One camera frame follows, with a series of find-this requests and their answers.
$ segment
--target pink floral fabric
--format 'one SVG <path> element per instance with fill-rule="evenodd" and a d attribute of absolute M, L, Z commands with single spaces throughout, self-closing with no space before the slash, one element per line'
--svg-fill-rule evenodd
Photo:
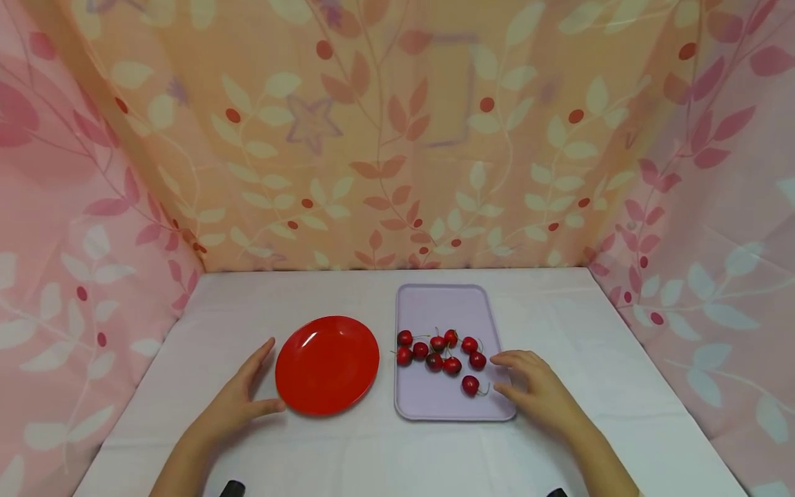
<path fill-rule="evenodd" d="M 795 490 L 795 6 L 706 14 L 591 271 L 754 497 Z"/>
<path fill-rule="evenodd" d="M 201 269 L 16 2 L 0 2 L 0 199 L 0 495 L 70 495 Z"/>

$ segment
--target white tablecloth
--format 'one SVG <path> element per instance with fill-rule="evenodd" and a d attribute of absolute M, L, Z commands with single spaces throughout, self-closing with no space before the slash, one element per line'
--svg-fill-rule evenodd
<path fill-rule="evenodd" d="M 182 432 L 254 349 L 343 314 L 379 342 L 370 393 L 338 417 L 288 412 L 253 428 L 215 462 L 205 495 L 240 480 L 246 497 L 545 497 L 556 487 L 585 496 L 564 447 L 521 416 L 415 423 L 395 413 L 395 293 L 409 282 L 481 285 L 503 347 L 552 365 L 647 497 L 745 495 L 585 269 L 206 275 L 76 495 L 147 495 Z M 256 397 L 275 395 L 271 368 Z"/>

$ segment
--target red plate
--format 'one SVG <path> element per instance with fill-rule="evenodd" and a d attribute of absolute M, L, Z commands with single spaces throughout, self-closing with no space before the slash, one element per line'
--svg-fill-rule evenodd
<path fill-rule="evenodd" d="M 378 344 L 362 323 L 326 316 L 285 342 L 276 361 L 276 388 L 288 406 L 328 416 L 354 405 L 375 381 Z"/>

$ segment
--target purple plastic tray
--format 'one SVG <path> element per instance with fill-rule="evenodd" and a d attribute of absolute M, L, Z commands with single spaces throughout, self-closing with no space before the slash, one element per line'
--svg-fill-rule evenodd
<path fill-rule="evenodd" d="M 488 358 L 502 351 L 486 291 L 477 285 L 403 285 L 397 290 L 397 325 L 395 336 L 404 329 L 413 335 L 435 335 L 452 328 L 459 338 L 472 336 L 483 343 L 481 352 Z M 429 337 L 417 338 L 426 343 Z M 469 356 L 461 351 L 459 340 L 453 355 L 463 364 L 455 378 L 444 371 L 432 373 L 425 362 L 414 361 L 407 367 L 395 365 L 395 410 L 413 421 L 508 421 L 516 415 L 516 406 L 501 394 L 470 398 L 461 390 L 466 375 L 480 381 L 480 390 L 494 382 L 508 382 L 507 371 L 488 363 L 474 371 Z"/>

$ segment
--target right hand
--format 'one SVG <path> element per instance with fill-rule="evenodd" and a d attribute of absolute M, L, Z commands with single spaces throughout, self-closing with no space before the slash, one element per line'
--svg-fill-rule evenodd
<path fill-rule="evenodd" d="M 504 351 L 493 355 L 491 362 L 510 368 L 527 381 L 527 391 L 500 382 L 495 383 L 494 389 L 543 428 L 570 441 L 592 425 L 560 378 L 534 352 Z"/>

